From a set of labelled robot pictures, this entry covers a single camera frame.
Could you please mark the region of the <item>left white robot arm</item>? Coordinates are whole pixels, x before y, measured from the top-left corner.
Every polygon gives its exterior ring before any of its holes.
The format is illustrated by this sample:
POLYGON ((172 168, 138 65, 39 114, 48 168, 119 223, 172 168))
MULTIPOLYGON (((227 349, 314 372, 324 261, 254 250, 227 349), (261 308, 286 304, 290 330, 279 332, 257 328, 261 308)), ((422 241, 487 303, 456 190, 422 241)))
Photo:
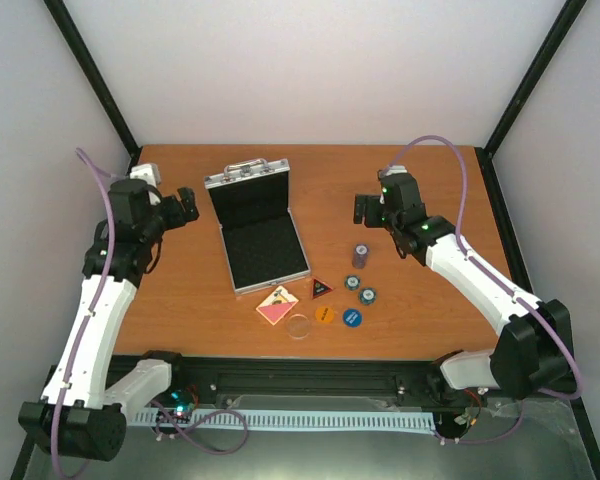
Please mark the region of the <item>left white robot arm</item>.
POLYGON ((192 189, 163 196, 146 180, 126 178, 104 189, 106 217, 85 254, 81 297, 61 359, 41 397, 22 404, 18 422, 52 459, 110 461, 129 420, 160 396, 181 400, 188 378, 181 355, 150 351, 112 386, 106 384, 124 317, 161 254, 166 232, 198 219, 192 189))

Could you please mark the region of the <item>blue green chip stack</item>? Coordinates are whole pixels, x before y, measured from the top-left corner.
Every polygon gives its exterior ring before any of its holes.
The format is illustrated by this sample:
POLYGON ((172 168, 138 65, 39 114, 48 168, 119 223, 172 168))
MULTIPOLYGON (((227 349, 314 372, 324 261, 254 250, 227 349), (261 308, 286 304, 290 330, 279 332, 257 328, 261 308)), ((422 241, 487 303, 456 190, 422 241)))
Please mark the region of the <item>blue green chip stack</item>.
POLYGON ((377 299, 377 292, 374 288, 362 288, 358 294, 358 298, 363 305, 372 305, 377 299))
POLYGON ((355 291, 360 287, 361 280, 357 275, 347 275, 344 281, 345 287, 350 291, 355 291))

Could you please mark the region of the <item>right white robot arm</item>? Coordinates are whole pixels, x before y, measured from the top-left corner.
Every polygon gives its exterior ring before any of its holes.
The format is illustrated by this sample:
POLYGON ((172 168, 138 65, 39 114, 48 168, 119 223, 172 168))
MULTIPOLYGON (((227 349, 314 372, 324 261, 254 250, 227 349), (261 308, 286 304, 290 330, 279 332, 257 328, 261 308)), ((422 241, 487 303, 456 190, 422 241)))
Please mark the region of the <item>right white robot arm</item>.
POLYGON ((497 389, 522 400, 575 372, 570 315, 558 300, 541 301, 486 262, 443 216, 430 216, 416 179, 402 166, 378 176, 378 195, 358 194, 353 221, 383 228, 401 258, 411 256, 455 287, 488 321, 498 337, 492 350, 455 353, 439 371, 461 390, 497 389))

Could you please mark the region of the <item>purple poker chip stack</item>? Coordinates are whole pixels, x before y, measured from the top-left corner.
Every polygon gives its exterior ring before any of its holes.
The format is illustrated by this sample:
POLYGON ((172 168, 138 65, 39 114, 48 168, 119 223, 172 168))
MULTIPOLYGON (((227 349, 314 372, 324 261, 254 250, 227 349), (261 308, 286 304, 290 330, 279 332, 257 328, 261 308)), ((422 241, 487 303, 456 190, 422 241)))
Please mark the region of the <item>purple poker chip stack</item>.
POLYGON ((356 269, 363 269, 369 257, 369 247, 366 244, 359 243, 353 249, 352 266, 356 269))

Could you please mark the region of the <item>aluminium poker case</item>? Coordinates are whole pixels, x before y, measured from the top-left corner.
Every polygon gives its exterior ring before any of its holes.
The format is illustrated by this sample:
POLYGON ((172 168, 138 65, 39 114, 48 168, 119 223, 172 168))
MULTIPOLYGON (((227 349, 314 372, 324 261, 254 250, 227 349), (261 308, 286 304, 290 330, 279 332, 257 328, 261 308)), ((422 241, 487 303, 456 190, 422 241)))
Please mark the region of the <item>aluminium poker case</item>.
POLYGON ((204 178, 238 295, 310 275, 290 207, 289 160, 256 158, 204 178))

